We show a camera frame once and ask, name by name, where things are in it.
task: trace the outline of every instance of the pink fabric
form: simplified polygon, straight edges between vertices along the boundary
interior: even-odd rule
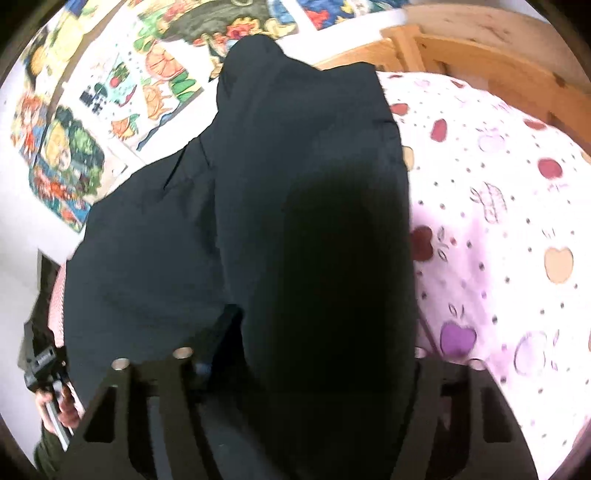
[[[409,169],[417,346],[486,365],[547,480],[591,411],[589,157],[462,80],[378,76]]]
[[[64,346],[64,292],[66,290],[66,264],[60,267],[51,292],[47,326],[53,332],[56,347]]]

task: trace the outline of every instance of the drawing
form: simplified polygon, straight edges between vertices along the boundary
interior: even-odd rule
[[[25,86],[12,122],[11,141],[28,165],[35,160],[46,127],[47,104]]]
[[[105,152],[82,122],[74,118],[72,110],[63,105],[57,107],[47,128],[39,159],[60,183],[89,204],[103,198],[115,181],[113,172],[124,169],[121,161]]]
[[[296,23],[281,0],[144,0],[132,1],[143,23],[134,42],[148,51],[158,41],[182,39],[207,46],[216,78],[230,48],[242,37],[264,34],[274,40],[295,33]]]
[[[35,196],[74,231],[82,230],[90,203],[63,184],[59,175],[39,157],[29,172],[29,185]]]
[[[54,27],[44,26],[22,56],[34,92],[47,103],[83,37],[109,13],[117,0],[70,0]]]
[[[322,30],[349,18],[400,8],[408,0],[298,0],[298,3],[316,29]]]
[[[137,151],[203,91],[163,42],[141,35],[144,29],[133,12],[121,9],[68,82],[77,89],[76,105],[89,109],[102,132]]]
[[[135,121],[139,118],[137,113],[130,115],[123,120],[113,120],[111,122],[111,129],[113,134],[120,140],[127,140],[128,138],[137,135],[138,126]]]

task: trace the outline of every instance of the bed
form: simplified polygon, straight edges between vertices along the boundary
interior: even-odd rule
[[[375,65],[400,128],[419,354],[490,370],[540,479],[571,478],[591,446],[589,82],[564,53],[424,33],[451,22],[428,13],[317,67]]]

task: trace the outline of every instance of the sleeve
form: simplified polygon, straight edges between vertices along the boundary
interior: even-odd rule
[[[35,467],[43,478],[53,480],[64,456],[60,440],[56,435],[48,432],[41,424],[41,439],[35,447],[33,457]]]

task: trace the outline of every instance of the finger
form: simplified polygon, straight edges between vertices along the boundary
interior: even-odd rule
[[[76,428],[80,423],[80,417],[78,416],[78,412],[74,411],[74,413],[60,413],[57,416],[57,419],[61,422],[64,427]]]
[[[73,410],[76,410],[76,406],[74,405],[74,399],[73,398],[62,398],[59,401],[59,405],[60,405],[60,411],[64,411],[64,412],[70,412]]]
[[[61,394],[64,398],[72,399],[74,401],[74,397],[72,396],[72,391],[68,385],[64,384],[63,388],[61,389]]]
[[[53,427],[53,423],[51,423],[51,418],[49,418],[46,408],[47,402],[51,401],[52,398],[53,396],[51,394],[38,392],[35,395],[35,405],[37,406],[37,411],[39,412],[39,416],[43,421],[45,429],[48,432],[55,434],[56,430]]]
[[[49,392],[45,392],[43,390],[37,390],[35,393],[35,403],[38,406],[43,406],[45,403],[51,401],[53,399],[53,395]]]

